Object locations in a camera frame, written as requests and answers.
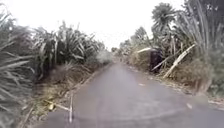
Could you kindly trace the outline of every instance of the road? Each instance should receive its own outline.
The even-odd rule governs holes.
[[[59,109],[36,128],[224,128],[224,111],[119,63],[78,91],[72,123],[68,115]]]

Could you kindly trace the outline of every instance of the tree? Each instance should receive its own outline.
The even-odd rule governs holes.
[[[186,11],[189,14],[194,14],[197,19],[199,19],[199,15],[197,13],[198,8],[197,8],[197,3],[200,2],[202,5],[202,10],[207,16],[208,22],[209,22],[209,27],[213,27],[211,29],[216,29],[220,23],[224,24],[224,1],[223,0],[187,0],[185,1],[185,8]]]
[[[160,3],[152,11],[152,18],[155,24],[152,27],[154,34],[166,34],[166,31],[171,30],[170,23],[174,20],[175,10],[170,4]]]
[[[113,48],[111,48],[111,52],[116,52],[118,49],[117,48],[115,48],[115,47],[113,47]]]

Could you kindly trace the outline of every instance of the leaf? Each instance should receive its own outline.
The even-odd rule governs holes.
[[[81,59],[81,60],[83,60],[83,59],[84,59],[82,56],[75,55],[75,54],[72,54],[72,56],[73,56],[75,59]]]
[[[16,68],[16,67],[22,66],[24,64],[27,64],[28,62],[29,61],[20,61],[20,62],[17,62],[17,63],[1,66],[0,71],[4,71],[4,70],[10,69],[10,68]]]

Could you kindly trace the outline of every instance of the paved road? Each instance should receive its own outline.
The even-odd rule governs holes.
[[[224,128],[223,111],[122,64],[98,74],[74,102],[73,123],[68,123],[68,112],[57,110],[37,128]]]

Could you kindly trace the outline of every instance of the foliage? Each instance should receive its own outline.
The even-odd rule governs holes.
[[[84,79],[109,60],[98,60],[104,51],[102,42],[87,36],[63,23],[59,30],[48,32],[44,28],[30,29],[15,25],[9,13],[0,14],[0,127],[21,125],[33,99],[51,87],[54,74],[56,81],[67,76],[75,82]]]
[[[174,20],[173,14],[175,13],[173,7],[170,4],[160,3],[153,10],[153,19],[155,24],[152,27],[154,34],[166,34],[169,31],[170,23]]]

